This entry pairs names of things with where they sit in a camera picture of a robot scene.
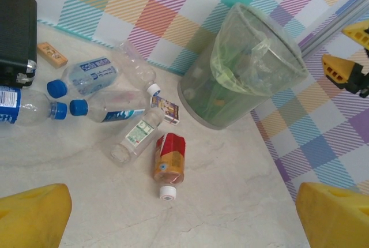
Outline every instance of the white bottle cap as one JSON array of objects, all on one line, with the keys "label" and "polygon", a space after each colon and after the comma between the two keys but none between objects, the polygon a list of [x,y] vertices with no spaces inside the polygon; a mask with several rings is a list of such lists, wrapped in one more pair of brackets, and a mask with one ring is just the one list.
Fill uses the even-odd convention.
[{"label": "white bottle cap", "polygon": [[160,199],[173,201],[177,195],[177,189],[173,186],[162,186],[160,188]]},{"label": "white bottle cap", "polygon": [[147,92],[149,92],[149,94],[151,96],[156,96],[160,93],[161,89],[160,87],[157,85],[157,83],[152,84],[151,86],[148,87]]}]

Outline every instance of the clear plastic bottle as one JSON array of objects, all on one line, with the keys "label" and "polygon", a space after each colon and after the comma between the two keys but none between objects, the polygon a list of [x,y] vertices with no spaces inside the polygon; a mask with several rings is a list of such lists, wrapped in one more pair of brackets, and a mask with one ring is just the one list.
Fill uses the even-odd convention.
[{"label": "clear plastic bottle", "polygon": [[119,164],[134,162],[157,137],[157,127],[163,120],[164,112],[160,108],[151,108],[146,114],[132,119],[111,149],[113,161]]},{"label": "clear plastic bottle", "polygon": [[70,113],[86,115],[95,122],[109,122],[136,117],[150,108],[150,99],[142,91],[99,91],[87,100],[72,100]]},{"label": "clear plastic bottle", "polygon": [[60,80],[47,84],[47,91],[53,98],[70,94],[83,97],[110,86],[120,73],[119,66],[106,57],[68,66]]},{"label": "clear plastic bottle", "polygon": [[141,56],[137,49],[128,40],[123,42],[116,49],[117,61],[123,60],[125,64],[122,71],[130,83],[142,91],[147,91],[150,96],[156,96],[160,93],[160,87],[155,83],[156,73],[146,60]]},{"label": "clear plastic bottle", "polygon": [[177,186],[185,178],[185,138],[167,133],[156,142],[154,180],[160,185],[160,198],[172,201]]},{"label": "clear plastic bottle", "polygon": [[51,102],[45,94],[30,89],[0,87],[0,122],[20,126],[37,125],[51,119],[65,119],[67,105]]}]

